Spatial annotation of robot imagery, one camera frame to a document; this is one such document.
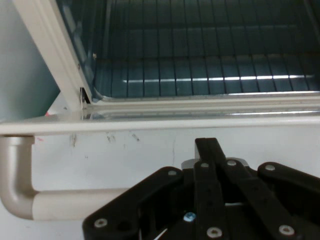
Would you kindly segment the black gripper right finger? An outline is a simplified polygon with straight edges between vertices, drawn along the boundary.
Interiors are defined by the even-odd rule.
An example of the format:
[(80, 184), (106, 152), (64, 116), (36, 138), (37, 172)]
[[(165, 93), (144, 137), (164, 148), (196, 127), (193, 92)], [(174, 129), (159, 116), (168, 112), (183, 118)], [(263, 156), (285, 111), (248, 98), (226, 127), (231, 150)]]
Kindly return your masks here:
[(257, 170), (226, 158), (216, 138), (198, 138), (195, 238), (317, 240), (320, 180), (276, 162)]

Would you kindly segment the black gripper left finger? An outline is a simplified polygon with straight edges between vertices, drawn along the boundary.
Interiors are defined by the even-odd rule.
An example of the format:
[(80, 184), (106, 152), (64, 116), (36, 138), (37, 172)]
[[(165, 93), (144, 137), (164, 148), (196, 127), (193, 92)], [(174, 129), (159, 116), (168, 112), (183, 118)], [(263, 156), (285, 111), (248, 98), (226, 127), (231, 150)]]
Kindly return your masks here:
[(209, 240), (223, 235), (223, 199), (213, 163), (163, 167), (89, 215), (87, 240)]

